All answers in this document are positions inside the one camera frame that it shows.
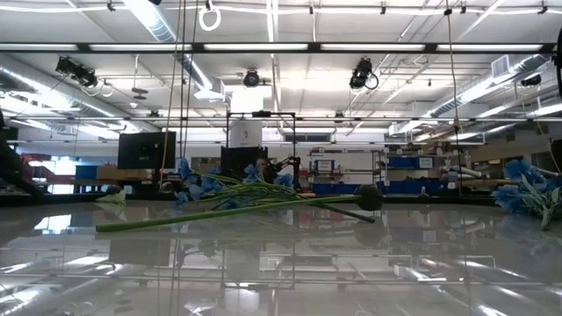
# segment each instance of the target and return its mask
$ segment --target air duct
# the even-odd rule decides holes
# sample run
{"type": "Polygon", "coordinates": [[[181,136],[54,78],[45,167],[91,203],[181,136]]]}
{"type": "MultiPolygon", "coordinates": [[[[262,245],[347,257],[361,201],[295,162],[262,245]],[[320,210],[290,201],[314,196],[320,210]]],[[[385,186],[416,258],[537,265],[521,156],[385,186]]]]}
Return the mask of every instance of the air duct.
{"type": "MultiPolygon", "coordinates": [[[[492,62],[492,70],[479,78],[457,89],[457,107],[463,106],[496,91],[502,86],[533,76],[538,69],[549,61],[545,54],[531,56],[504,55],[492,62]]],[[[444,113],[455,109],[454,92],[435,102],[431,109],[425,112],[424,118],[438,118],[444,113]]],[[[408,122],[395,128],[398,133],[406,133],[421,125],[420,121],[408,122]]]]}
{"type": "MultiPolygon", "coordinates": [[[[169,26],[159,7],[149,1],[123,0],[123,3],[158,42],[176,43],[177,34],[169,26]]],[[[213,79],[203,73],[201,68],[191,59],[191,55],[176,54],[174,57],[182,65],[185,73],[191,75],[192,81],[199,90],[213,89],[213,79]]]]}
{"type": "MultiPolygon", "coordinates": [[[[106,117],[129,117],[130,114],[108,105],[94,97],[85,95],[82,91],[73,88],[66,83],[46,75],[30,66],[25,65],[7,55],[0,55],[0,74],[9,77],[12,81],[20,83],[21,86],[31,88],[35,93],[41,95],[46,103],[56,106],[66,105],[68,107],[79,104],[89,108],[106,117]]],[[[160,129],[146,122],[127,122],[139,130],[159,132],[160,129]]]]}

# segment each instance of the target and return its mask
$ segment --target ceiling light fixture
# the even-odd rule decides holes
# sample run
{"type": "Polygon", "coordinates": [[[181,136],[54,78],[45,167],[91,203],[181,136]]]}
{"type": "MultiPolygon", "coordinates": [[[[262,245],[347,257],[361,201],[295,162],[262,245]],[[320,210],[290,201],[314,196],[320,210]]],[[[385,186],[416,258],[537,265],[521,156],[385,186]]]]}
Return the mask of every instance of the ceiling light fixture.
{"type": "Polygon", "coordinates": [[[299,43],[204,44],[203,47],[207,51],[235,51],[235,50],[288,51],[288,50],[307,50],[308,44],[299,44],[299,43]]]}
{"type": "Polygon", "coordinates": [[[425,48],[423,44],[321,44],[320,50],[343,50],[343,51],[404,51],[419,52],[425,48]]]}
{"type": "Polygon", "coordinates": [[[0,50],[54,50],[58,52],[74,52],[78,50],[78,46],[74,44],[18,44],[18,43],[4,43],[0,44],[0,50]]]}
{"type": "Polygon", "coordinates": [[[437,51],[470,52],[470,51],[525,51],[536,52],[543,48],[540,44],[449,44],[437,45],[437,51]]]}
{"type": "Polygon", "coordinates": [[[91,44],[90,50],[94,52],[110,51],[191,51],[191,44],[91,44]]]}

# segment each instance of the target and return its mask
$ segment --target computer monitor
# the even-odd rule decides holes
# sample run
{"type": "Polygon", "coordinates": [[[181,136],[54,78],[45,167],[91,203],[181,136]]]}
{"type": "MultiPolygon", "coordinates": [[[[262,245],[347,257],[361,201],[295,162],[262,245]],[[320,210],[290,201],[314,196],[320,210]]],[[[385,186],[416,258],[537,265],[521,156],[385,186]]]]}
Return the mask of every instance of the computer monitor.
{"type": "MultiPolygon", "coordinates": [[[[119,136],[118,169],[160,169],[166,133],[122,133],[119,136]]],[[[176,133],[168,132],[165,169],[176,167],[176,133]]]]}
{"type": "Polygon", "coordinates": [[[220,169],[228,176],[244,178],[244,169],[256,164],[257,158],[267,158],[267,147],[220,148],[220,169]]]}

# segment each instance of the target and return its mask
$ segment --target green flower stem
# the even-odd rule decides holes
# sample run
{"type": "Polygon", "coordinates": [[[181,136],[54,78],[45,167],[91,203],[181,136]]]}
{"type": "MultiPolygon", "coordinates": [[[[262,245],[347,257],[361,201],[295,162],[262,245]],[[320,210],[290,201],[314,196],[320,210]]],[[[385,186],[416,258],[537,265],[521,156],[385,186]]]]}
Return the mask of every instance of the green flower stem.
{"type": "Polygon", "coordinates": [[[334,202],[342,202],[342,201],[351,201],[351,200],[356,200],[358,198],[360,198],[360,196],[322,197],[322,198],[316,198],[316,199],[310,199],[310,200],[297,200],[297,201],[274,203],[274,204],[269,204],[269,205],[259,205],[259,206],[245,207],[245,208],[229,210],[229,211],[203,212],[203,213],[197,213],[197,214],[178,216],[178,217],[169,218],[169,219],[152,219],[152,220],[145,220],[145,221],[140,221],[140,222],[98,225],[98,226],[96,226],[96,231],[99,232],[99,233],[122,232],[122,231],[125,231],[125,230],[146,228],[146,227],[152,227],[152,226],[170,225],[170,224],[188,222],[188,221],[193,221],[193,220],[216,219],[216,218],[225,217],[225,216],[234,216],[234,215],[240,215],[240,214],[251,213],[251,212],[261,212],[261,211],[267,211],[267,210],[270,210],[270,209],[284,208],[284,207],[289,207],[289,206],[308,205],[308,204],[314,204],[314,203],[318,204],[318,203],[334,203],[334,202]]]}

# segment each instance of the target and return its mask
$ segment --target fluorescent light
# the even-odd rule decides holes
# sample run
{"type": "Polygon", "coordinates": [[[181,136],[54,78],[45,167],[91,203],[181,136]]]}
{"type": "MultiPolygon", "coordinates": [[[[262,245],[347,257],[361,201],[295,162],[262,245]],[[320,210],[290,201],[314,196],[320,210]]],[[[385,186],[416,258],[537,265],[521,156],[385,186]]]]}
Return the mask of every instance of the fluorescent light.
{"type": "Polygon", "coordinates": [[[54,50],[60,52],[72,52],[77,51],[78,47],[75,44],[0,44],[0,50],[8,50],[8,51],[18,51],[18,50],[27,50],[27,51],[42,51],[42,50],[54,50]]]}
{"type": "Polygon", "coordinates": [[[385,51],[396,50],[406,52],[419,52],[425,48],[423,44],[322,44],[321,50],[348,50],[348,51],[385,51]]]}
{"type": "Polygon", "coordinates": [[[97,126],[80,126],[78,128],[80,132],[88,133],[90,135],[94,135],[97,137],[105,138],[105,139],[117,139],[119,138],[119,134],[113,131],[106,130],[101,127],[97,126]]]}
{"type": "Polygon", "coordinates": [[[448,51],[452,49],[458,52],[470,51],[527,51],[536,52],[543,48],[541,44],[449,44],[437,45],[437,51],[448,51]]]}
{"type": "Polygon", "coordinates": [[[555,113],[557,111],[562,111],[562,104],[555,104],[555,105],[551,105],[551,106],[544,106],[538,110],[534,110],[533,112],[527,114],[527,118],[534,118],[535,116],[543,116],[543,115],[548,115],[548,114],[552,114],[555,113]]]}
{"type": "Polygon", "coordinates": [[[32,119],[28,119],[27,121],[20,121],[18,119],[13,119],[12,122],[18,123],[18,124],[21,124],[21,125],[25,125],[25,126],[31,126],[31,127],[47,130],[47,131],[51,130],[51,128],[49,128],[49,126],[47,126],[43,123],[40,123],[36,120],[32,120],[32,119]]]}
{"type": "Polygon", "coordinates": [[[96,51],[191,51],[191,44],[92,44],[90,49],[96,51]]]}
{"type": "MultiPolygon", "coordinates": [[[[478,135],[479,133],[460,133],[458,135],[459,140],[466,140],[471,137],[478,135]]],[[[457,135],[450,136],[447,140],[457,140],[457,135]]]]}
{"type": "Polygon", "coordinates": [[[488,110],[488,111],[485,111],[485,112],[483,112],[483,113],[480,113],[480,115],[478,116],[478,118],[487,118],[487,117],[489,117],[489,116],[498,114],[499,112],[504,111],[504,110],[506,110],[507,108],[508,108],[508,107],[505,106],[505,105],[496,106],[496,107],[494,107],[493,109],[490,109],[490,110],[488,110]]]}
{"type": "Polygon", "coordinates": [[[225,50],[307,50],[308,44],[289,44],[289,43],[264,43],[264,44],[204,44],[205,50],[208,51],[225,51],[225,50]]]}
{"type": "Polygon", "coordinates": [[[495,128],[492,128],[491,130],[487,131],[486,133],[497,133],[500,131],[503,131],[504,129],[510,128],[511,126],[514,126],[515,124],[508,124],[508,125],[504,125],[504,126],[498,126],[495,128]]]}

